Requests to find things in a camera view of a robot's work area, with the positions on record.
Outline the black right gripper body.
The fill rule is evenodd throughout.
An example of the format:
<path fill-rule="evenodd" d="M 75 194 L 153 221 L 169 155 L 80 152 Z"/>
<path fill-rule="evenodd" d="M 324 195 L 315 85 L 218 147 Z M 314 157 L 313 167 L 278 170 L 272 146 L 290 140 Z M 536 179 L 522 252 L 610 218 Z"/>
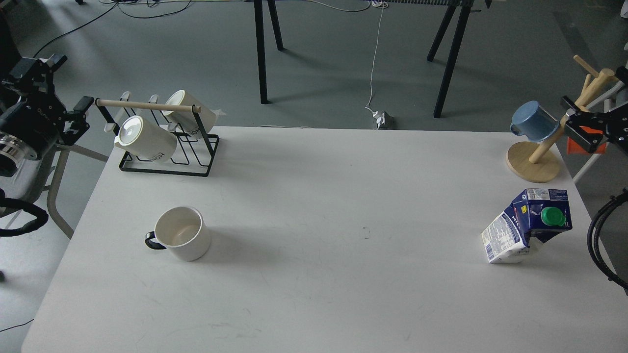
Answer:
<path fill-rule="evenodd" d="M 627 68 L 619 67 L 613 73 L 603 69 L 596 76 L 588 74 L 583 85 L 581 98 L 589 99 L 599 93 L 600 89 L 617 77 L 621 83 L 627 84 Z M 603 139 L 615 144 L 627 154 L 627 104 L 615 107 L 608 112 L 592 113 L 585 111 L 586 103 L 577 103 L 579 114 L 564 116 L 564 134 L 574 139 L 588 152 L 595 150 L 603 143 Z"/>

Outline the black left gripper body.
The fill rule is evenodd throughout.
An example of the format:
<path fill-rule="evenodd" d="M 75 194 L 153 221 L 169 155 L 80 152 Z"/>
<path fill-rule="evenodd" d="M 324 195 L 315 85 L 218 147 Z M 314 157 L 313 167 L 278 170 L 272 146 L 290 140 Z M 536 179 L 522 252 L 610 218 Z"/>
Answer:
<path fill-rule="evenodd" d="M 74 116 L 55 93 L 49 59 L 21 58 L 2 81 L 20 99 L 1 116 L 1 134 L 18 142 L 25 159 L 41 159 L 53 145 L 71 147 L 90 127 L 87 116 Z"/>

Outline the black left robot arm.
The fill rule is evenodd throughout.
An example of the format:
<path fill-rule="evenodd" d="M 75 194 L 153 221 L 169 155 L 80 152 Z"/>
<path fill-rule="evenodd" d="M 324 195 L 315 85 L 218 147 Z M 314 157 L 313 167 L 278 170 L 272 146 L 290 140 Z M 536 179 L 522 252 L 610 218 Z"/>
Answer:
<path fill-rule="evenodd" d="M 20 98 L 1 116 L 1 216 L 23 211 L 33 220 L 1 230 L 13 237 L 38 230 L 52 219 L 72 238 L 74 230 L 56 207 L 56 197 L 70 152 L 107 161 L 107 156 L 77 145 L 87 132 L 87 111 L 94 98 L 84 97 L 67 110 L 55 94 L 53 74 L 67 57 L 22 58 L 2 86 Z"/>

